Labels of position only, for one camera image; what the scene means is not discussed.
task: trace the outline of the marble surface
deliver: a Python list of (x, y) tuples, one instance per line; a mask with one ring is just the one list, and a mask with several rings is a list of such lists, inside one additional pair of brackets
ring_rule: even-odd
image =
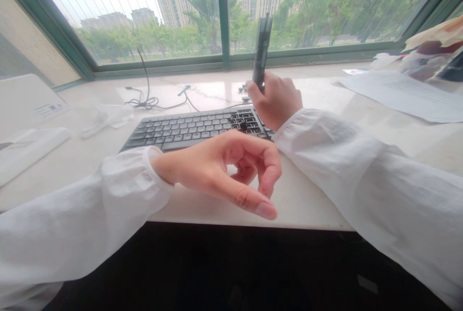
[[(332, 111), (367, 129), (378, 139), (399, 146), (411, 158), (463, 176), (463, 123), (432, 124), (394, 111), (338, 84), (333, 77), (346, 76), (344, 68), (366, 68), (368, 63), (314, 65), (271, 69), (290, 77), (302, 92), (304, 106)], [(151, 77), (151, 96), (161, 106), (181, 103), (177, 94), (186, 84), (188, 95), (199, 110), (224, 108), (241, 103), (238, 87), (251, 77), (251, 70)], [(457, 83), (437, 81), (444, 90), (461, 91)], [(117, 153), (138, 122), (155, 115), (194, 112), (190, 105), (169, 109), (136, 112), (135, 119), (119, 129), (107, 127), (95, 136), (82, 140), (78, 133), (88, 122), (78, 114), (79, 107), (94, 103), (122, 104), (138, 98), (128, 91), (132, 86), (146, 90), (146, 79), (96, 81), (64, 90), (59, 94), (74, 110), (43, 124), (66, 127), (75, 135), (0, 188), (0, 211), (8, 210), (38, 196), (62, 188), (88, 176), (101, 160)], [(279, 216), (267, 221), (218, 199), (176, 186), (169, 204), (151, 217), (153, 221), (246, 225), (320, 230), (352, 230), (327, 196), (283, 154), (283, 176), (275, 185), (272, 197)], [(257, 180), (252, 184), (257, 187)]]

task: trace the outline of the keyboard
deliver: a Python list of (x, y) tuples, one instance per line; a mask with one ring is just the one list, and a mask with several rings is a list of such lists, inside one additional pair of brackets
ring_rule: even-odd
[(275, 132), (260, 120), (253, 106), (144, 118), (121, 149), (156, 146), (163, 152), (183, 149), (228, 130), (270, 139)]

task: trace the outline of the green window frame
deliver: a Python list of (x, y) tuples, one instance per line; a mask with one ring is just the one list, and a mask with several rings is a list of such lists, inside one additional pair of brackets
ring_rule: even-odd
[[(423, 0), (415, 15), (410, 17), (409, 25), (396, 41), (272, 51), (268, 53), (267, 66), (282, 67), (365, 61), (373, 59), (373, 56), (380, 52), (397, 54), (405, 47), (406, 39), (417, 32), (445, 21), (462, 1)], [(68, 88), (85, 81), (144, 75), (141, 63), (97, 65), (52, 0), (16, 0), (16, 2), (82, 77), (81, 80), (56, 89)], [(147, 61), (145, 64), (150, 75), (161, 76), (250, 68), (253, 54), (230, 54), (229, 0), (218, 0), (218, 2), (222, 54)]]

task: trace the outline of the white sleeve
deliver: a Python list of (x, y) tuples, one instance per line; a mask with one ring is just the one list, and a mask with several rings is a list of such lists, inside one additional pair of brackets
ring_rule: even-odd
[(159, 154), (108, 157), (87, 178), (1, 214), (0, 309), (42, 309), (62, 281), (91, 273), (162, 209), (173, 187), (150, 165)]
[(329, 112), (301, 109), (273, 139), (360, 235), (463, 309), (463, 178)]

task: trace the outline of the wrist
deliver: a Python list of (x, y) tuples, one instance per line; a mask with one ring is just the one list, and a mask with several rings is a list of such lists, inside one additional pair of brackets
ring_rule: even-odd
[(154, 172), (165, 182), (174, 185), (178, 182), (176, 162), (177, 152), (169, 152), (150, 160)]

